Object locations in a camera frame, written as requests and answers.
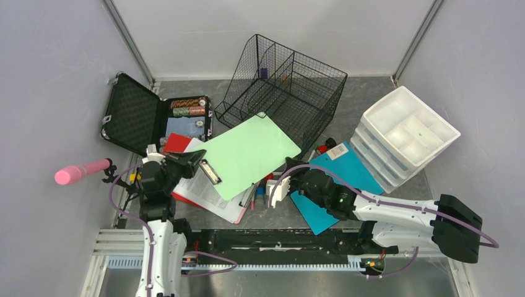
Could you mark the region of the light green clipboard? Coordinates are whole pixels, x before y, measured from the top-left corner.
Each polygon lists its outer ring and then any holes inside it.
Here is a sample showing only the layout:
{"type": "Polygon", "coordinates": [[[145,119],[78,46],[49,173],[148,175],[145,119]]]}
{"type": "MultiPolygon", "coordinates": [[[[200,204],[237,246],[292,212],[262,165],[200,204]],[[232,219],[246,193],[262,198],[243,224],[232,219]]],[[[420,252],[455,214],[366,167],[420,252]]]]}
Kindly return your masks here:
{"type": "Polygon", "coordinates": [[[227,132],[197,145],[203,159],[221,182],[214,186],[223,200],[231,200],[296,157],[301,148],[270,118],[260,112],[227,132]]]}

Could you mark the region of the black wire mesh organizer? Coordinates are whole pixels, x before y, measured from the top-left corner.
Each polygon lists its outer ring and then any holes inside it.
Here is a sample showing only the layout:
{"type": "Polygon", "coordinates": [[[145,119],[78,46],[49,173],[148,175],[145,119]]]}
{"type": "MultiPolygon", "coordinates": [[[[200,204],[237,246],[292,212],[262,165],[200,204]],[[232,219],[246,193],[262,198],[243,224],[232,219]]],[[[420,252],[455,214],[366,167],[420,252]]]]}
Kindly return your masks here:
{"type": "Polygon", "coordinates": [[[334,117],[348,75],[260,34],[245,44],[217,120],[233,128],[263,112],[301,148],[304,157],[334,117]],[[259,76],[268,68],[268,79],[259,76]],[[280,78],[289,75],[289,83],[280,78]]]}

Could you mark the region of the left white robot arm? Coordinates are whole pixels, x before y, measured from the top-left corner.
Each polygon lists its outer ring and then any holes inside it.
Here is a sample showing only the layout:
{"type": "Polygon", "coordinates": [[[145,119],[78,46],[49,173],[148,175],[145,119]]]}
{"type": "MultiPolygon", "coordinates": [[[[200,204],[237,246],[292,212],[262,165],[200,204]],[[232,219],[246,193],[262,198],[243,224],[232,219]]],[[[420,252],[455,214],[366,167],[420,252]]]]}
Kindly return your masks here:
{"type": "Polygon", "coordinates": [[[193,153],[153,153],[139,169],[139,218],[144,232],[141,277],[136,296],[179,296],[181,260],[194,246],[185,219],[176,219],[172,192],[196,172],[193,153]]]}

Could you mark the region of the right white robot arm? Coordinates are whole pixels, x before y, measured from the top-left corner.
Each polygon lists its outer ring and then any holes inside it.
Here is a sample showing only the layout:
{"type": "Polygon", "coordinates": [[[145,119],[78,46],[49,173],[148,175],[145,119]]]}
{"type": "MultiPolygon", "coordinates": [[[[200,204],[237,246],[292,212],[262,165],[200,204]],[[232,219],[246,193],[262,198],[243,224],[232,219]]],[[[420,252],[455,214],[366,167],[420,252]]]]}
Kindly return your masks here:
{"type": "Polygon", "coordinates": [[[402,200],[378,196],[351,186],[323,167],[287,158],[278,180],[264,178],[255,200],[267,206],[285,196],[300,196],[339,221],[361,222],[354,247],[360,252],[405,248],[437,249],[449,258],[479,260],[482,219],[460,200],[402,200]]]}

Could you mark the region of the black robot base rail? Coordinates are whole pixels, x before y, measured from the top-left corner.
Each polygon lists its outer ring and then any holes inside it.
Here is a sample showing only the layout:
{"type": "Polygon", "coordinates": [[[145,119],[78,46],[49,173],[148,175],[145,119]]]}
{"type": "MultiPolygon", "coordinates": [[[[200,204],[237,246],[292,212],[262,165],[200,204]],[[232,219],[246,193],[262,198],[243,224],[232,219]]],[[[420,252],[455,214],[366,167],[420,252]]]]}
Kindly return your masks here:
{"type": "Polygon", "coordinates": [[[319,235],[307,229],[193,230],[185,251],[207,252],[240,265],[344,264],[348,256],[399,253],[395,246],[381,247],[343,229],[319,235]]]}

